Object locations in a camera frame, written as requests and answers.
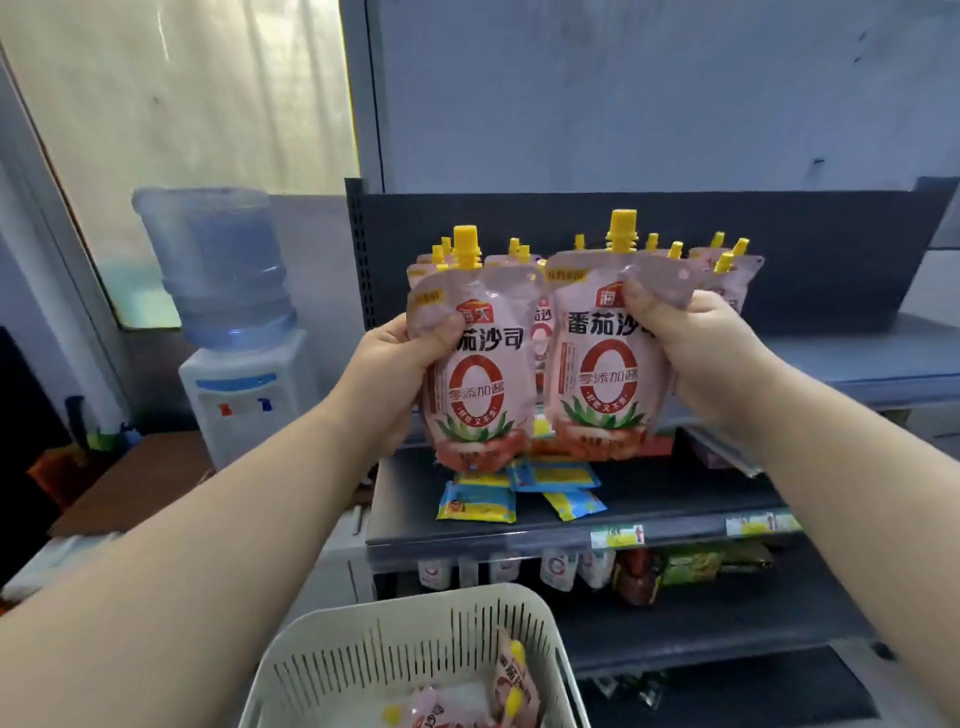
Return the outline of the person's left hand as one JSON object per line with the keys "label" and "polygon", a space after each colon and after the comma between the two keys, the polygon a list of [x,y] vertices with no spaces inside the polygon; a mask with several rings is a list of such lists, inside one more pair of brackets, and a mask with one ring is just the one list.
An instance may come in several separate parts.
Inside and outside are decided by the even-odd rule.
{"label": "person's left hand", "polygon": [[337,426],[342,449],[366,466],[402,443],[426,373],[440,361],[405,361],[406,323],[406,315],[400,314],[364,334],[323,402]]}

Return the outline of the person's right hand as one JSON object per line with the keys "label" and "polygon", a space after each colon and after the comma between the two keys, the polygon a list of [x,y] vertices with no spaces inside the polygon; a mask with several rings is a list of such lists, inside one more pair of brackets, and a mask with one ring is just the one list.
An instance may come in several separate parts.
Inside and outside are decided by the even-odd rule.
{"label": "person's right hand", "polygon": [[696,290],[686,308],[669,305],[676,331],[654,338],[676,373],[680,399],[709,426],[746,440],[762,389],[776,382],[784,363],[717,293]]}

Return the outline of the pink tomato sauce spout pouch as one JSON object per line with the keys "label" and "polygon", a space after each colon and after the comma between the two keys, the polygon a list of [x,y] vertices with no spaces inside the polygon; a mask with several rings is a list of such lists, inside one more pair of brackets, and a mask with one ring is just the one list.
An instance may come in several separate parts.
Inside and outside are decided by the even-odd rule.
{"label": "pink tomato sauce spout pouch", "polygon": [[590,462],[642,456],[674,374],[655,336],[631,314],[625,284],[687,310],[699,272],[684,258],[638,249],[638,213],[610,215],[606,249],[564,250],[543,267],[555,317],[544,413],[558,443]]}
{"label": "pink tomato sauce spout pouch", "polygon": [[503,626],[497,627],[496,635],[493,683],[496,728],[542,728],[542,701],[526,647]]}
{"label": "pink tomato sauce spout pouch", "polygon": [[426,686],[381,710],[379,728],[499,728],[486,683]]}
{"label": "pink tomato sauce spout pouch", "polygon": [[456,473],[497,472],[524,454],[536,416],[542,268],[481,258],[477,227],[456,225],[451,262],[416,283],[406,305],[413,339],[462,321],[452,351],[427,368],[418,405],[438,462]]}

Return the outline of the person's right forearm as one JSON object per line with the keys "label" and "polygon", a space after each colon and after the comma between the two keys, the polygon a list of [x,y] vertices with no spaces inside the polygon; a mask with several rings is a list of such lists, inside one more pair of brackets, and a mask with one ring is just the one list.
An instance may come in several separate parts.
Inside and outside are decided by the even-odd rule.
{"label": "person's right forearm", "polygon": [[762,372],[739,441],[960,728],[960,461],[780,360]]}

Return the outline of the person's left forearm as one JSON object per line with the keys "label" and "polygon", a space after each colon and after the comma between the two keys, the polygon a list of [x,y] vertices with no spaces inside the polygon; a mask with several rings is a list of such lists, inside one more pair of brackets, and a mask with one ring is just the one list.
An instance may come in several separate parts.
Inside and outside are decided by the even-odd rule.
{"label": "person's left forearm", "polygon": [[370,466],[363,408],[309,414],[0,617],[0,728],[210,728]]}

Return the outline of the row of yellow-capped pouches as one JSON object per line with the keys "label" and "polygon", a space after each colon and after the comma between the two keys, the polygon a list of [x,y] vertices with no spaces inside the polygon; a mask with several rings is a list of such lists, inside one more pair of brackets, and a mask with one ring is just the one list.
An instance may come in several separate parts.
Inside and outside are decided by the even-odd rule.
{"label": "row of yellow-capped pouches", "polygon": [[[545,364],[543,373],[543,383],[545,383],[546,358],[548,345],[550,343],[555,317],[551,310],[551,305],[546,293],[544,278],[544,267],[546,261],[530,260],[529,258],[519,258],[515,256],[512,261],[506,261],[503,255],[498,256],[496,264],[506,264],[515,262],[534,261],[541,268],[543,277],[543,292],[535,313],[534,326],[532,329],[535,353],[535,372],[538,370],[537,348],[539,345],[545,346]],[[691,267],[699,272],[697,284],[694,290],[712,290],[718,293],[734,310],[739,311],[742,298],[748,290],[750,281],[760,270],[764,262],[761,256],[745,254],[741,245],[736,245],[733,250],[721,248],[699,249],[698,253],[692,258],[685,258]],[[444,263],[442,269],[446,269],[448,263]],[[412,280],[412,287],[419,283],[426,275],[440,271],[433,270],[418,278]]]}

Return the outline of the white flat packets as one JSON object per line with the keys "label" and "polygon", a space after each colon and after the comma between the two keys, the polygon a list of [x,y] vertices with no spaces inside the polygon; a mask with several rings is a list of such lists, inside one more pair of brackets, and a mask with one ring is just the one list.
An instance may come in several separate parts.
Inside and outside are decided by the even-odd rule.
{"label": "white flat packets", "polygon": [[713,429],[704,425],[682,427],[690,449],[702,465],[710,470],[738,470],[747,478],[754,479],[764,473],[744,451],[727,442]]}

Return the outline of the yellow and blue flat packet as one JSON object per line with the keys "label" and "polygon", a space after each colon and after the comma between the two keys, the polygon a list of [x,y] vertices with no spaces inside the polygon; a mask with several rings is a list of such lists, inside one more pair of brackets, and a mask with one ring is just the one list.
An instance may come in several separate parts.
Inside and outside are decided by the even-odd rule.
{"label": "yellow and blue flat packet", "polygon": [[601,481],[587,462],[522,459],[507,467],[511,490],[517,493],[571,493],[592,491]]}
{"label": "yellow and blue flat packet", "polygon": [[543,497],[559,519],[570,523],[608,510],[592,490],[544,492]]}
{"label": "yellow and blue flat packet", "polygon": [[517,520],[516,506],[515,493],[510,488],[448,481],[436,520],[513,525]]}

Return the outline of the white water dispenser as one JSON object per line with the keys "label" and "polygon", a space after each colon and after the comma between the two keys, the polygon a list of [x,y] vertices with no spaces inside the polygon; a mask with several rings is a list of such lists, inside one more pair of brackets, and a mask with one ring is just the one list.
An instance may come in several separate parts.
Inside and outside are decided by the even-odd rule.
{"label": "white water dispenser", "polygon": [[201,348],[180,365],[178,374],[216,471],[321,399],[307,333],[299,328],[264,348]]}

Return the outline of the grey metal shelf unit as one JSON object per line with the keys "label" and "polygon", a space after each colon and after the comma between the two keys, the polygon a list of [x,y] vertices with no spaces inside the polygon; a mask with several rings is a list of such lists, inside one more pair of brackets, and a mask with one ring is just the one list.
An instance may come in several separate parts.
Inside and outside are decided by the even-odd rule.
{"label": "grey metal shelf unit", "polygon": [[960,398],[960,330],[900,308],[960,222],[960,0],[340,0],[365,323],[474,224],[555,252],[610,209],[748,237],[747,320],[882,407]]}

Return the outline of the blue water jug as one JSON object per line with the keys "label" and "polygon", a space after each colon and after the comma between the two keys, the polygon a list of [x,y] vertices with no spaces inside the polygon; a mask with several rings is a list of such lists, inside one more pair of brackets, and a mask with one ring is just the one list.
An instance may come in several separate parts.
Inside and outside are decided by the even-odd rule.
{"label": "blue water jug", "polygon": [[249,351],[298,327],[269,195],[247,187],[139,187],[140,217],[183,337]]}

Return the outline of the green snack packet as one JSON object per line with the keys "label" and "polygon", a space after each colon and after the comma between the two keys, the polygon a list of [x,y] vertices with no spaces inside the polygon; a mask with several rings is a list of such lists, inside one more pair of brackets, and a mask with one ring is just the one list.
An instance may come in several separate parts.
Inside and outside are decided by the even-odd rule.
{"label": "green snack packet", "polygon": [[699,584],[720,575],[753,575],[774,567],[771,550],[762,541],[723,540],[672,545],[660,552],[661,587]]}

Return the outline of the dark red snack packet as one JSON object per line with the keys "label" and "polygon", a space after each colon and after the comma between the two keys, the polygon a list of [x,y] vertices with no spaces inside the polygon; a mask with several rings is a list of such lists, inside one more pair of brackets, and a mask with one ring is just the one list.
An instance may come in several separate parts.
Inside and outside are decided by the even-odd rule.
{"label": "dark red snack packet", "polygon": [[614,561],[611,587],[625,603],[645,608],[656,600],[663,570],[663,558],[657,550],[620,550]]}

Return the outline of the white slotted plastic basket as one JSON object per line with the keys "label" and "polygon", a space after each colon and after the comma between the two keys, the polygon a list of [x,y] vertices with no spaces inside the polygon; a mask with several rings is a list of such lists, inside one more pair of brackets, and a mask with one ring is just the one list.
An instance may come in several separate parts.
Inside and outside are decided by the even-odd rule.
{"label": "white slotted plastic basket", "polygon": [[526,648],[541,728],[592,728],[553,613],[513,583],[300,617],[261,659],[238,728],[379,728],[388,702],[473,680],[495,714],[498,626]]}

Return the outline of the brown wooden side table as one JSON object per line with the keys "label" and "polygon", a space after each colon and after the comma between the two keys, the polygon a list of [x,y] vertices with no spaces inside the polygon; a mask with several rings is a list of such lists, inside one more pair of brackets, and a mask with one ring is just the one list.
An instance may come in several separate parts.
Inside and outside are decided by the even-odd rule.
{"label": "brown wooden side table", "polygon": [[51,525],[48,536],[128,532],[213,474],[199,431],[145,435]]}

